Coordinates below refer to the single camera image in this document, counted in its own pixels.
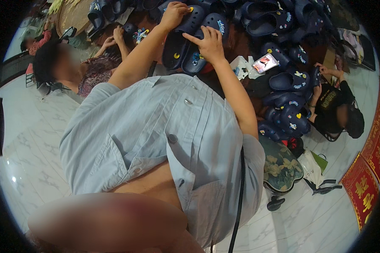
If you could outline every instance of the floral blouse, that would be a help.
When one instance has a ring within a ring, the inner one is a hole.
[[[88,64],[86,74],[83,76],[77,94],[82,97],[87,97],[94,86],[99,83],[106,83],[111,77],[111,70],[118,67],[121,63],[121,58],[99,56],[90,58],[83,63]]]

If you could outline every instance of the round bamboo tray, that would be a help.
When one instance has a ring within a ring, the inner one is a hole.
[[[77,29],[76,35],[78,35],[90,25],[87,14],[92,1],[81,0],[75,7],[72,5],[73,0],[62,2],[56,18],[56,32],[59,36],[62,36],[71,26]]]

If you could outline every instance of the green bag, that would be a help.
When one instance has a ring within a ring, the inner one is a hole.
[[[315,154],[312,151],[311,151],[311,154],[314,157],[314,160],[317,162],[318,166],[321,168],[321,174],[324,173],[324,170],[328,165],[328,161],[320,157],[319,155]]]

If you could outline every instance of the shirt button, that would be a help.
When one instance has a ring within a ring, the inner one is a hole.
[[[167,138],[169,139],[169,142],[172,144],[175,144],[177,142],[177,137],[174,134],[169,134]]]

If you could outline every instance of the black cable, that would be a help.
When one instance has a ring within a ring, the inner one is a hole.
[[[241,220],[243,190],[245,188],[245,158],[243,156],[243,147],[241,149],[241,189],[239,190],[238,211],[237,218],[235,220],[234,231],[232,233],[231,243],[229,244],[228,253],[232,253],[235,244],[235,238],[237,237],[239,222]]]

